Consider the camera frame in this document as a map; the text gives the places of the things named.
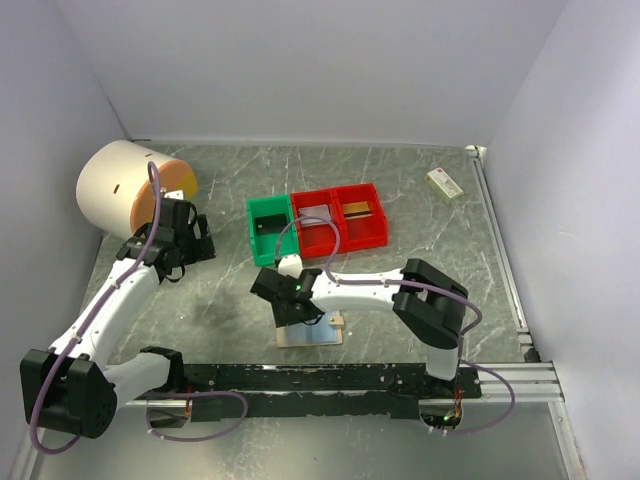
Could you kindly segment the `tan card holder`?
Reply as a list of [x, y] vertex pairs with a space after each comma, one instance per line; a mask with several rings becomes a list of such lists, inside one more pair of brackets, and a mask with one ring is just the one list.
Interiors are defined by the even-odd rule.
[[344, 318], [339, 311], [325, 313], [317, 323], [278, 327], [276, 345], [278, 348], [297, 348], [343, 343]]

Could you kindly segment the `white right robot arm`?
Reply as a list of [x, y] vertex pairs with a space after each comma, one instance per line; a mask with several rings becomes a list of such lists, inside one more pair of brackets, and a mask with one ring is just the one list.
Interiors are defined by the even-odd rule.
[[263, 268], [250, 292], [268, 302], [278, 327], [309, 323], [334, 311], [391, 312], [426, 346], [424, 384], [443, 398], [459, 384], [468, 291], [420, 259], [381, 273], [304, 268], [298, 276]]

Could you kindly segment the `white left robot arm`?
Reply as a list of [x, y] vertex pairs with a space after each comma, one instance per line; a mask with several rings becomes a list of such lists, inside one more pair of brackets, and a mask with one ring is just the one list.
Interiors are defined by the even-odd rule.
[[116, 255], [96, 296], [46, 350], [31, 349], [20, 363], [25, 418], [32, 443], [41, 428], [95, 439], [127, 402], [157, 392], [181, 395], [187, 385], [180, 352], [145, 347], [115, 367], [107, 362], [141, 304], [164, 283], [182, 279], [189, 265], [216, 255], [207, 218], [183, 193], [155, 203], [151, 222]]

